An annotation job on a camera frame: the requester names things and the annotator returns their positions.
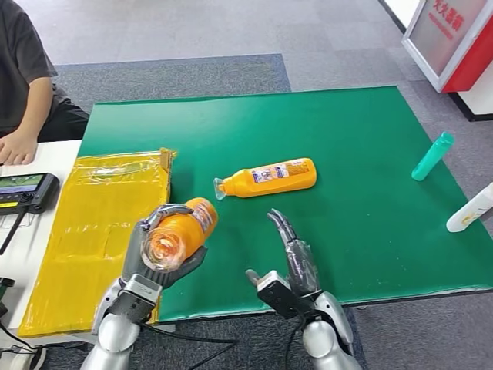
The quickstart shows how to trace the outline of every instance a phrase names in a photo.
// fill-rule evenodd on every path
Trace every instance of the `green table surface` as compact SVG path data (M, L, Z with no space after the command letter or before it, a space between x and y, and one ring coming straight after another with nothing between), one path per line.
M211 200L220 216L204 263L163 293L160 321L262 311L245 276L286 271L265 216L289 217L311 245L321 286L342 303L493 286L493 241L481 222L451 234L467 201L439 163L410 176L430 140L393 86L94 106L79 156L178 151L172 200ZM215 199L215 177L307 156L314 187Z

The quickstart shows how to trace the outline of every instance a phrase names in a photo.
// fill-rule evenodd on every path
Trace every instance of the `yellow plastic bag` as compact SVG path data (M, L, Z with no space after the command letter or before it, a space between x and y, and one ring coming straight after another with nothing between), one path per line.
M19 335L90 330L133 225L169 199L171 160L170 150L78 158Z

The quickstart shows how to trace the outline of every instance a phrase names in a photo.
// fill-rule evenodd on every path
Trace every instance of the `robotic arm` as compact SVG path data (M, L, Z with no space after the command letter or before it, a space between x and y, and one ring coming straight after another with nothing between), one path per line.
M176 271L157 271L141 256L141 245L162 219L174 214L191 214L182 204L156 208L133 228L121 276L115 279L99 304L92 333L98 336L81 370L127 370L140 323L148 321L163 289L199 267L207 249L200 247Z
M288 281L277 271L259 277L247 275L257 295L286 318L299 316L303 344L317 370L361 370L353 357L353 333L342 306L333 295L322 291L310 246L299 240L287 218L277 210L268 213L281 236L288 260Z

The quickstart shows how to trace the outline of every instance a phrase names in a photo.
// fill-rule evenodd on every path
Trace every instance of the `person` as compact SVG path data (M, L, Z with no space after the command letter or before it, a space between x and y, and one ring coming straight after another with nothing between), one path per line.
M0 164L28 164L38 142L81 139L89 115L51 78L57 71L31 20L0 0Z

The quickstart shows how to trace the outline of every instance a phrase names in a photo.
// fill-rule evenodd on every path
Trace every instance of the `black cable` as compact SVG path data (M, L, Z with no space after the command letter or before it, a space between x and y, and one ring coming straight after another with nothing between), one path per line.
M22 343L23 345L25 345L28 347L29 349L32 349L32 351L35 351L36 349L35 347L32 347L29 343L27 343L26 341L23 341L20 338L17 338L15 335L11 333L10 331L7 330L2 322L0 321L0 329L2 329L4 333L5 333L7 336L11 337L14 339L14 341L17 341L19 343Z
M155 328L151 325L148 324L142 324L144 328L149 329L150 331L154 331L156 333L159 334L163 334L163 335L167 335L168 337L172 337L172 338L176 338L176 339L183 339L185 341L199 341L199 342L204 342L204 343L222 343L222 344L228 344L224 348L221 348L219 351L216 351L213 353L212 355L205 358L204 360L201 360L201 362L198 362L195 365L193 365L191 368L188 368L188 370L195 370L196 368L198 368L200 366L204 365L206 362L209 362L213 358L216 358L219 355L222 355L222 353L225 353L228 351L228 349L233 348L235 345L238 343L237 339L216 339L216 338L200 338L200 337L192 337L192 336L188 336L188 335L183 335L183 334L176 334L176 333L170 333L169 331L164 331L164 330L160 330L158 328Z
M20 212L17 215L16 218L15 222L12 227L11 227L11 230L9 231L9 234L7 235L5 240L4 240L4 243L0 247L0 255L4 254L4 252L7 249L7 247L9 246L9 243L11 240L14 237L17 229L19 228L19 225L22 221L23 218L27 213L27 207L23 207Z
M18 345L13 345L11 348L0 349L0 353L4 352L17 353L17 355L35 355L36 353L35 351L31 351L30 349L19 347Z
M52 343L52 344L50 344L50 345L37 345L37 346L32 347L29 343L27 343L26 341L23 341L22 339L20 339L19 337L17 337L17 336L15 336L15 335L14 335L12 333L11 333L10 331L7 330L7 328L5 328L3 324L2 324L1 321L0 321L0 329L2 329L6 335L14 339L14 341L22 343L23 345L25 345L29 349L23 348L23 347L18 347L18 346L14 346L14 347L17 347L17 348L20 348L20 349L22 349L22 350L24 350L24 351L31 351L32 355L36 353L35 351L38 351L40 348L54 348L54 347L57 347L57 348L63 348L63 349L77 348L77 349L84 350L84 348L87 347L87 343L82 343L81 345L63 345L63 344L60 344L60 343ZM11 348L0 349L0 353L2 353L2 352L12 352L12 351L13 350L11 350Z
M291 348L291 343L292 343L292 340L294 340L294 336L296 335L296 332L304 327L305 323L306 322L306 319L302 313L299 312L298 317L299 318L299 323L298 323L298 325L291 332L291 335L289 335L289 339L288 340L288 345L286 347L286 353L284 354L284 368L286 370L289 370L289 368L289 355L289 349Z

